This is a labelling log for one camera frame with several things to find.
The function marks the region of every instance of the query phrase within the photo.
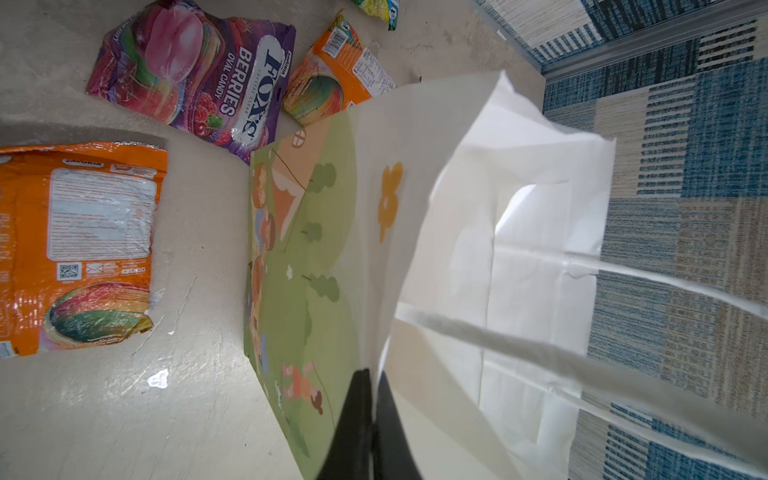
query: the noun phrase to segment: patterned carpet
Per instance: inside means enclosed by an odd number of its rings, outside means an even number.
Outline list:
[[[661,18],[627,13],[637,22],[617,25],[604,15],[614,23],[601,24],[599,5],[619,3],[584,0],[600,38]],[[618,139],[604,260],[768,300],[768,17],[550,83],[544,110]],[[588,354],[768,422],[768,326],[716,300],[603,273]],[[584,399],[704,445],[664,419],[593,392]],[[749,477],[582,412],[570,478]]]
[[[713,3],[711,0],[475,0],[549,65]]]

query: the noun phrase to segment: nutrition label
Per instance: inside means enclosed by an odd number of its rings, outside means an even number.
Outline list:
[[[51,175],[48,258],[149,255],[157,185],[144,178],[59,168]]]
[[[368,48],[358,58],[352,73],[362,82],[372,97],[395,89],[395,82],[387,75],[379,60]]]

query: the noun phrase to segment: qr code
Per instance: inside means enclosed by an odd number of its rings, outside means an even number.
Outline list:
[[[346,42],[346,33],[344,33],[341,28],[335,27],[331,31],[331,36],[328,37],[328,41],[326,42],[326,46],[323,47],[323,51],[336,58],[339,56],[339,52],[341,51],[341,47],[344,46],[344,42]]]
[[[9,359],[12,356],[16,356],[16,352],[13,351],[13,347],[10,342],[0,342],[0,359]]]
[[[76,263],[57,263],[56,280],[82,280],[83,264]]]

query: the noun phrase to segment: paper bag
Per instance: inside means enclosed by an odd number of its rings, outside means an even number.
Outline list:
[[[378,379],[401,296],[586,348],[594,278],[536,262],[505,271],[494,242],[597,253],[613,155],[597,135],[558,130],[498,73],[398,88],[254,152],[245,353],[305,478],[323,464],[353,372]],[[523,286],[491,291],[492,276]],[[541,324],[508,325],[509,309]],[[394,390],[442,426],[400,381],[401,367],[419,368],[417,353],[396,347]],[[542,424],[563,422],[558,434],[570,441],[574,412],[507,416],[504,402],[528,408],[541,397],[484,372],[475,347],[438,347],[460,392],[505,428],[535,443]],[[422,379],[427,392],[431,381]]]

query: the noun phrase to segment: metal strip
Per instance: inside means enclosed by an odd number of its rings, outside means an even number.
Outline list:
[[[766,13],[766,0],[721,0],[584,53],[544,65],[541,74],[547,82],[561,80],[583,71],[604,67],[682,41],[699,38],[741,22],[748,22]]]

